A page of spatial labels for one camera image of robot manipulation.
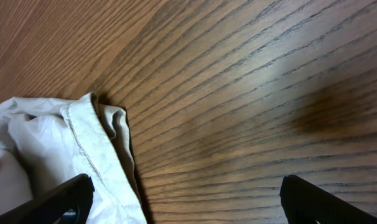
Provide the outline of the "beige khaki shorts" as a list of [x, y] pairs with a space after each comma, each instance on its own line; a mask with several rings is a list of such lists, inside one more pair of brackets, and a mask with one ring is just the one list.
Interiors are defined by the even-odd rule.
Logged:
[[95, 192], [89, 223], [145, 223], [126, 112], [94, 93], [0, 104], [0, 215], [79, 174]]

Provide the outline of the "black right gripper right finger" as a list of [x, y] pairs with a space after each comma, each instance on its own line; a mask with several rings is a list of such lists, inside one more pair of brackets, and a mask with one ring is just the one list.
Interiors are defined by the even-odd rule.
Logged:
[[289, 224], [377, 224], [377, 218], [296, 175], [285, 176], [281, 205]]

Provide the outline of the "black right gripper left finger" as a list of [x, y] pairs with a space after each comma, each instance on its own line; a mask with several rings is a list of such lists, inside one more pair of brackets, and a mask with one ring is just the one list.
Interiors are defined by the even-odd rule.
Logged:
[[0, 215], [0, 223], [85, 224], [93, 205], [91, 177], [79, 174], [46, 194]]

